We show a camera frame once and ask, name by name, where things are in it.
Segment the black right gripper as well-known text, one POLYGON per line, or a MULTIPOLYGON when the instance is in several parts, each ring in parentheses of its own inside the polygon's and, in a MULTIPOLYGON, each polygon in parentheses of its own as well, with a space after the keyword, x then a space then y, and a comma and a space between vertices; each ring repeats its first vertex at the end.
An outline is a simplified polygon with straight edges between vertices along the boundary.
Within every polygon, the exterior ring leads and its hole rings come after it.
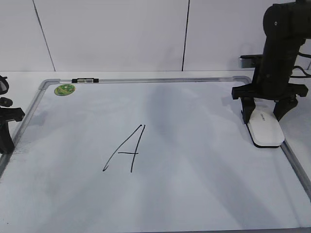
POLYGON ((305 97, 308 88, 304 84, 286 83, 282 85, 245 84, 232 88, 231 95, 234 100, 241 98, 242 118, 248 124, 256 107, 254 98, 265 100, 279 100, 274 107, 274 115, 280 121, 289 111, 298 105, 296 95, 305 97))

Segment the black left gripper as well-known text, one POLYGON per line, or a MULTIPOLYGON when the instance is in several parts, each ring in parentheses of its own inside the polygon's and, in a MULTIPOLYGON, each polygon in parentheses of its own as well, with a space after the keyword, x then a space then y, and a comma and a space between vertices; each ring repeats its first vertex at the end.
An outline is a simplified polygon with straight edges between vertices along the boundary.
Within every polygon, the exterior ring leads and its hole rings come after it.
POLYGON ((9 90, 7 77, 0 77, 0 152, 11 153, 15 145, 12 141, 8 122, 21 122, 25 116, 21 108, 12 108, 13 101, 10 98, 3 97, 9 90))

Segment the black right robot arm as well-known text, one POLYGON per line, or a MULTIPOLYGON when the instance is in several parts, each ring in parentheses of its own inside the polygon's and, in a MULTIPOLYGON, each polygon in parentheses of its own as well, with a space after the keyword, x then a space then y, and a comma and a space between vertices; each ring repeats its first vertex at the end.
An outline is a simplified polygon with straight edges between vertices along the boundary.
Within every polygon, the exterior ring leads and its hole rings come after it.
POLYGON ((305 97, 304 84, 290 83, 300 47, 311 37, 311 2, 296 0, 273 4, 263 17, 266 35, 263 53, 246 56, 255 62, 250 84, 233 87, 232 98, 242 103, 242 118, 248 124, 256 107, 255 99, 273 100, 273 114, 281 120, 298 105, 297 96, 305 97))

